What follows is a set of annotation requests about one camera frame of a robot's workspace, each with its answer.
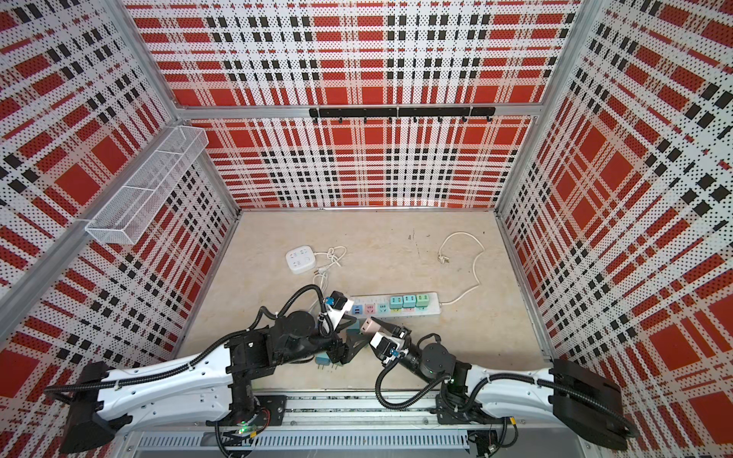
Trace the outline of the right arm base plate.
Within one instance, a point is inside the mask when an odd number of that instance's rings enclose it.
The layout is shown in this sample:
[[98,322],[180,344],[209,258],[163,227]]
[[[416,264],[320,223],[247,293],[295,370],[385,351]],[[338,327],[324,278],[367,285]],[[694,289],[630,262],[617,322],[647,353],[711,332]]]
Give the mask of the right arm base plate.
[[463,403],[459,397],[448,393],[438,394],[435,397],[435,407],[431,413],[437,417],[440,425],[489,425],[510,426],[509,417],[494,417],[486,413],[477,401],[469,410],[462,411]]

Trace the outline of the pink plug adapter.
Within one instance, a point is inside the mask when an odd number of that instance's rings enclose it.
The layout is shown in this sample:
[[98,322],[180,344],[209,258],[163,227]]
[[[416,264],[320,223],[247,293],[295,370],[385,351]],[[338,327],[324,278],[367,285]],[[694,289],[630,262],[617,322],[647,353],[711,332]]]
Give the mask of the pink plug adapter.
[[376,322],[376,320],[373,320],[372,318],[366,319],[361,328],[360,332],[362,335],[373,335],[376,332],[378,332],[381,329],[380,324]]

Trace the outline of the teal plug adapter front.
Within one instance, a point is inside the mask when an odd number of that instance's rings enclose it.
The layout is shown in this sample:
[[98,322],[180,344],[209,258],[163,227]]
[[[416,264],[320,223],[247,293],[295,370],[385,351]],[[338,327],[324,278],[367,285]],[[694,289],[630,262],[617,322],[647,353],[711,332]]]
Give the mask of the teal plug adapter front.
[[404,298],[402,296],[391,296],[389,298],[389,308],[391,310],[399,310],[404,307]]

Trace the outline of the green plug adapter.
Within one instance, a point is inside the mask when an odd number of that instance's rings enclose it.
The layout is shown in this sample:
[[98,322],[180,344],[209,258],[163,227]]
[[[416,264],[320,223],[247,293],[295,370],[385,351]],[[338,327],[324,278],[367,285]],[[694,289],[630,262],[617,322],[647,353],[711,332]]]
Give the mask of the green plug adapter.
[[416,302],[415,307],[418,309],[426,309],[431,305],[431,295],[428,293],[426,294],[418,294],[416,296]]

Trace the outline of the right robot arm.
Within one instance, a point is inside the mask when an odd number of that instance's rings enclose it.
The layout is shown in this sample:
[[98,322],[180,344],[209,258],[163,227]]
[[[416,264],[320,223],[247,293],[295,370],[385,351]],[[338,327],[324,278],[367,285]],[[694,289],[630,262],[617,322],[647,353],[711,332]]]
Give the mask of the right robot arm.
[[[547,368],[502,371],[461,362],[435,333],[412,341],[408,328],[377,319],[367,320],[361,332],[383,366],[374,392],[387,410],[407,410],[433,394],[435,415],[458,424],[553,421],[591,444],[621,452],[641,435],[623,413],[620,387],[579,364],[556,360]],[[393,402],[383,393],[383,383],[399,366],[425,387]]]

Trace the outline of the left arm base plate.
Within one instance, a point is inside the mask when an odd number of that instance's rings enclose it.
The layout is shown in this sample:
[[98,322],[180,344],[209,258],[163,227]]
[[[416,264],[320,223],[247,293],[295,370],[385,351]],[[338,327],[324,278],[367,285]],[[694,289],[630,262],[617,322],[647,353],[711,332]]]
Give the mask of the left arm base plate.
[[232,410],[219,421],[206,421],[208,427],[237,427],[245,431],[259,431],[267,427],[278,427],[286,413],[286,395],[259,395],[254,397],[251,410]]

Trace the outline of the long white power strip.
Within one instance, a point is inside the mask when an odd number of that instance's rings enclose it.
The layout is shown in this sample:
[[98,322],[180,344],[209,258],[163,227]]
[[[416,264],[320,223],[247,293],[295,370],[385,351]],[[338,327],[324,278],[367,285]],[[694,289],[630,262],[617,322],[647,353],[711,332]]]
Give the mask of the long white power strip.
[[362,295],[352,297],[350,311],[357,319],[374,317],[381,320],[399,317],[435,316],[441,313],[441,304],[435,292],[408,294]]

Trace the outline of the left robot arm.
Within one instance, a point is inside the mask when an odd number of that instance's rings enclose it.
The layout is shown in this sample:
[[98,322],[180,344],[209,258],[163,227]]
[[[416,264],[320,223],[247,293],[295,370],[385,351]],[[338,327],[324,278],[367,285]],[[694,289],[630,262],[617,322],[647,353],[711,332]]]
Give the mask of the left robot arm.
[[217,339],[204,351],[140,368],[86,364],[70,385],[49,385],[44,394],[68,406],[59,451],[88,452],[136,427],[207,422],[234,426],[261,411],[253,381],[284,364],[326,353],[337,364],[360,350],[341,332],[355,323],[353,299],[309,284],[273,313],[261,307],[253,324]]

